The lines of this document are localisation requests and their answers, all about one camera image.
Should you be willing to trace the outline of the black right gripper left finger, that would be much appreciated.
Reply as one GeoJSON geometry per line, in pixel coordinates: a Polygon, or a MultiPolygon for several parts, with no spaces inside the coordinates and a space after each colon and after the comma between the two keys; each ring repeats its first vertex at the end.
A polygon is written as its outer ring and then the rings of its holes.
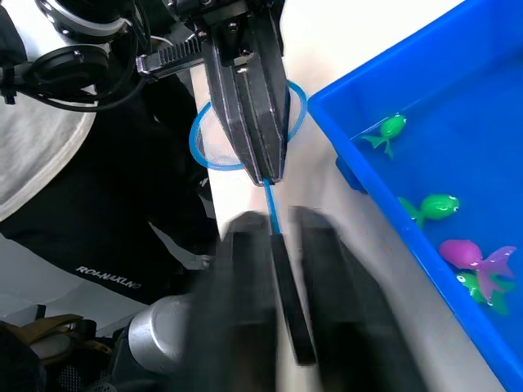
{"type": "Polygon", "coordinates": [[[282,235],[268,216],[245,212],[228,225],[191,297],[181,391],[275,391],[277,307],[295,309],[282,235]]]}

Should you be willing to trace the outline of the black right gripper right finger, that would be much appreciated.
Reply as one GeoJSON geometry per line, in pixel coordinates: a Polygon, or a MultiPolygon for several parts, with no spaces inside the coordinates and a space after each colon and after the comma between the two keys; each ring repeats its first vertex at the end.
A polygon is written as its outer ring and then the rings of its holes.
{"type": "Polygon", "coordinates": [[[424,391],[377,280],[323,214],[297,207],[302,276],[325,391],[424,391]]]}

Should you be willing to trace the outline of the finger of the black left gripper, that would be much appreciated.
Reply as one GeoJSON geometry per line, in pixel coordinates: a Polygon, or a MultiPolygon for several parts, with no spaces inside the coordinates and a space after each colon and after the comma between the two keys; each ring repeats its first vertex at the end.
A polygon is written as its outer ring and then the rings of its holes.
{"type": "Polygon", "coordinates": [[[262,186],[262,170],[248,130],[251,115],[240,95],[235,61],[223,61],[222,50],[213,42],[203,42],[202,50],[212,107],[253,184],[262,186]]]}
{"type": "Polygon", "coordinates": [[[290,92],[283,64],[284,43],[280,30],[282,7],[267,7],[248,18],[249,46],[246,86],[252,120],[249,135],[255,182],[283,178],[288,145],[290,92]]]}

